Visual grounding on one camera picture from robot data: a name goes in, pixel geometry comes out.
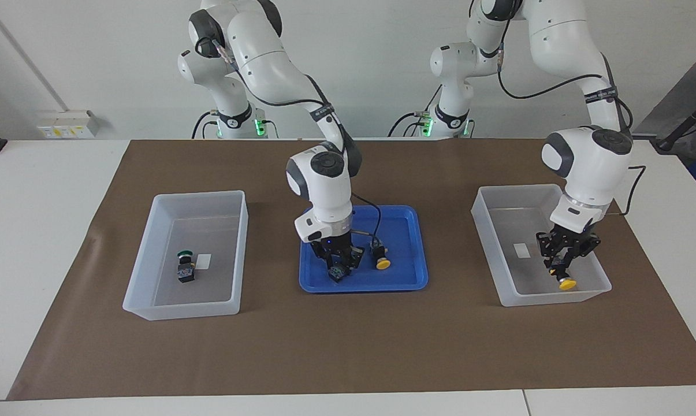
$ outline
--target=white wall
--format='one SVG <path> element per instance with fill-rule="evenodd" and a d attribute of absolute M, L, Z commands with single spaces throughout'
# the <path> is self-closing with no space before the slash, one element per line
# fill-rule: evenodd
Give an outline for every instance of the white wall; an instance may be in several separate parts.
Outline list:
<path fill-rule="evenodd" d="M 664 138 L 696 110 L 696 64 L 687 71 L 672 90 L 651 111 L 640 126 L 639 133 Z"/>
<path fill-rule="evenodd" d="M 585 0 L 591 31 L 609 58 L 636 123 L 696 62 L 696 0 Z M 314 76 L 355 137 L 382 136 L 403 113 L 421 110 L 437 87 L 433 48 L 466 39 L 468 0 L 274 0 L 284 19 L 284 45 Z M 187 19 L 198 0 L 0 0 L 0 21 L 71 109 L 92 110 L 107 139 L 178 139 L 213 103 L 187 84 L 176 57 L 189 49 Z M 0 130 L 36 139 L 25 115 L 57 103 L 0 39 Z M 513 92 L 533 92 L 560 79 L 534 66 L 527 27 L 507 35 L 504 78 Z M 477 136 L 541 137 L 586 123 L 580 92 L 569 86 L 519 102 L 494 77 L 472 80 Z M 286 137 L 318 136 L 298 108 L 269 109 Z"/>

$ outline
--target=white sticker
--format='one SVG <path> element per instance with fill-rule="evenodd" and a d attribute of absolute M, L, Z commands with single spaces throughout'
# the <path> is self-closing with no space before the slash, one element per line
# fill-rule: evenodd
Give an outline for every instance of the white sticker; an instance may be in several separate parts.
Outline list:
<path fill-rule="evenodd" d="M 211 255 L 210 254 L 200 254 L 200 255 L 196 256 L 196 269 L 197 270 L 208 269 L 210 263 L 211 263 Z"/>
<path fill-rule="evenodd" d="M 519 258 L 530 258 L 530 252 L 527 250 L 527 245 L 525 245 L 525 243 L 515 244 L 515 251 L 517 252 L 517 257 Z"/>

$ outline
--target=blue plastic tray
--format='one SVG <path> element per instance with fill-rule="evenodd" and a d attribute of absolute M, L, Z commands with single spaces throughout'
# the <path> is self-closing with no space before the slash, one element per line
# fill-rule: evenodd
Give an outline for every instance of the blue plastic tray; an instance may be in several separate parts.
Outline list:
<path fill-rule="evenodd" d="M 299 284 L 309 293 L 408 292 L 427 285 L 427 264 L 417 213 L 406 205 L 382 205 L 378 237 L 388 248 L 392 265 L 375 267 L 369 251 L 371 237 L 353 234 L 353 245 L 366 248 L 360 266 L 336 284 L 327 276 L 325 261 L 308 244 L 301 244 Z M 378 213 L 373 206 L 354 206 L 353 229 L 373 232 Z"/>

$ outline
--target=plastic container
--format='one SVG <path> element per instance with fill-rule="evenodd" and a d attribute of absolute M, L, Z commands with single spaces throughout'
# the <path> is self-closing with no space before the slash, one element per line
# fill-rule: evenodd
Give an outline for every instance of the plastic container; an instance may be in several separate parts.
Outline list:
<path fill-rule="evenodd" d="M 366 248 L 357 269 L 339 284 L 327 276 L 325 261 L 314 255 L 307 243 L 301 244 L 299 285 L 309 293 L 410 292 L 427 286 L 427 263 L 417 213 L 406 205 L 381 205 L 378 236 L 388 248 L 392 265 L 378 270 L 368 247 L 371 237 L 353 235 L 353 245 Z M 378 213 L 373 206 L 358 205 L 353 210 L 353 229 L 373 232 Z"/>
<path fill-rule="evenodd" d="M 581 302 L 612 289 L 593 252 L 572 261 L 575 289 L 560 290 L 548 274 L 535 234 L 553 228 L 561 193 L 553 184 L 479 188 L 471 213 L 502 305 Z"/>
<path fill-rule="evenodd" d="M 243 191 L 157 195 L 122 308 L 148 321 L 238 313 L 247 224 Z M 188 283 L 176 275 L 183 250 L 211 255 Z"/>

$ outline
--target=yellow button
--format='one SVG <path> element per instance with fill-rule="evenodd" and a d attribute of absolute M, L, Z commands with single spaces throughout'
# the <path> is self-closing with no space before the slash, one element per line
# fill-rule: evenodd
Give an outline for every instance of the yellow button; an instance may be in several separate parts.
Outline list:
<path fill-rule="evenodd" d="M 376 268 L 379 270 L 387 269 L 392 263 L 387 258 L 382 258 L 376 263 Z"/>
<path fill-rule="evenodd" d="M 576 281 L 573 279 L 566 279 L 559 284 L 560 290 L 572 290 L 576 287 Z"/>

